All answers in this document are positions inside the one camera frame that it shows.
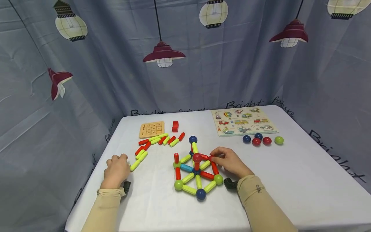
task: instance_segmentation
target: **magnetic ball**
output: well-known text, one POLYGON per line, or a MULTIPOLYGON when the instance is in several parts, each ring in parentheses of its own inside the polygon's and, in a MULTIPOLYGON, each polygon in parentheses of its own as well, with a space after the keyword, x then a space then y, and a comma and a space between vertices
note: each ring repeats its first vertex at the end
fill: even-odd
POLYGON ((183 181, 182 180, 176 180, 174 183, 174 188, 177 191, 180 191, 183 189, 183 181))
POLYGON ((263 143, 264 145, 269 145, 272 143, 272 140, 269 137, 264 137, 263 138, 263 143))
POLYGON ((258 138, 258 139, 260 139, 260 140, 263 139, 263 135, 262 135, 261 133, 256 133, 254 137, 255 137, 255 138, 258 138))
POLYGON ((248 136, 248 135, 245 135, 244 137, 242 137, 242 141, 243 141, 244 143, 249 143, 249 142, 251 141, 251 137, 248 136))
POLYGON ((275 138, 275 143, 278 144, 278 145, 283 144, 283 141, 284 141, 284 139, 281 136, 277 136, 275 138))
POLYGON ((189 143, 193 143, 193 142, 195 142, 195 143, 197 143, 197 137, 196 136, 191 136, 191 137, 189 137, 189 143))
POLYGON ((254 145, 254 146, 259 146, 260 143, 261 143, 261 140, 260 140, 260 139, 258 139, 258 138, 254 138, 254 139, 253 139, 253 145, 254 145))
POLYGON ((194 173, 194 175, 199 175, 200 173, 201 173, 201 169, 198 169, 197 171, 196 171, 196 169, 192 169, 192 172, 194 173))
POLYGON ((203 189, 198 189, 196 192, 196 197, 198 200, 205 200, 206 198, 206 191, 203 189))
POLYGON ((220 174, 216 174, 214 176, 214 180, 215 180, 217 185, 223 184, 223 176, 221 176, 220 174))
POLYGON ((177 164, 175 162, 173 162, 174 169, 177 168, 177 167, 180 168, 181 164, 182 164, 181 162, 178 162, 177 164))
POLYGON ((200 163, 202 161, 202 156, 200 153, 193 154, 192 159, 195 163, 200 163))

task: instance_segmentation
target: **table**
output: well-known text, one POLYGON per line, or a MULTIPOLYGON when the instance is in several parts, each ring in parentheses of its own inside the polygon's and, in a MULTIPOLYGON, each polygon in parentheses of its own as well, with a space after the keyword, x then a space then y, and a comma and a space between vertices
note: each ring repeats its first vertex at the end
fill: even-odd
MULTIPOLYGON (((103 180, 106 160, 125 153, 133 163, 140 125, 155 121, 164 121, 165 132, 170 135, 185 132, 185 138, 173 148, 155 144, 148 149, 148 156, 128 179, 132 185, 121 201, 118 231, 231 232, 250 228, 238 195, 224 185, 215 187, 204 202, 174 189, 173 155, 177 152, 183 157, 189 153, 191 135, 198 138, 200 153, 208 155, 217 146, 232 148, 260 177, 298 229, 352 232, 371 229, 371 195, 281 108, 261 109, 280 131, 268 136, 272 140, 282 136, 284 145, 254 147, 244 144, 242 136, 218 137, 211 111, 124 117, 71 211, 66 231, 77 232, 83 227, 103 180), (179 121, 178 133, 171 132, 173 121, 179 121)), ((223 171, 221 175, 229 176, 223 171)))

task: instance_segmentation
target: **hand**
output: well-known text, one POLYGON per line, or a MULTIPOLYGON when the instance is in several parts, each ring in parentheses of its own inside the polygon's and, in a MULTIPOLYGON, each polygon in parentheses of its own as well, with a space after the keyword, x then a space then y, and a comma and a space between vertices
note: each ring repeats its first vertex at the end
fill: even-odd
POLYGON ((104 180, 101 189, 119 189, 123 181, 130 174, 130 166, 127 162, 128 157, 122 154, 112 156, 107 160, 107 169, 104 170, 104 180))
POLYGON ((220 166, 223 166, 227 171, 236 174, 238 178, 243 178, 254 173, 240 160, 238 155, 229 148, 217 147, 210 152, 213 157, 211 160, 220 166))

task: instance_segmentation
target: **wooden puzzle board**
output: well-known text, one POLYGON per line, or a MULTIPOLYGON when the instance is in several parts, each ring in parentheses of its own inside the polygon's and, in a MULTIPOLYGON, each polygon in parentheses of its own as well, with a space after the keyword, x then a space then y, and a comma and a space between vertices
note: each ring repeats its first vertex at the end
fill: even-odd
POLYGON ((139 138, 150 138, 160 134, 163 134, 165 131, 165 124, 161 122, 150 122, 143 123, 140 126, 139 138))
POLYGON ((256 107, 212 110, 219 137, 278 133, 267 115, 256 107))

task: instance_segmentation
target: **fabric backdrop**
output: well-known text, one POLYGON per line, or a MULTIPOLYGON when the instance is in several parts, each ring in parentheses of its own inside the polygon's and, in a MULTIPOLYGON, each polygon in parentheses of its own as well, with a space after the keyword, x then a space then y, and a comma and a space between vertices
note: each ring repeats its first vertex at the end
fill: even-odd
POLYGON ((276 104, 371 192, 370 1, 345 0, 348 19, 332 1, 305 0, 308 38, 282 48, 269 41, 299 0, 225 0, 209 29, 206 0, 157 0, 185 56, 167 68, 143 62, 153 0, 0 1, 0 231, 63 230, 121 117, 140 114, 276 104))

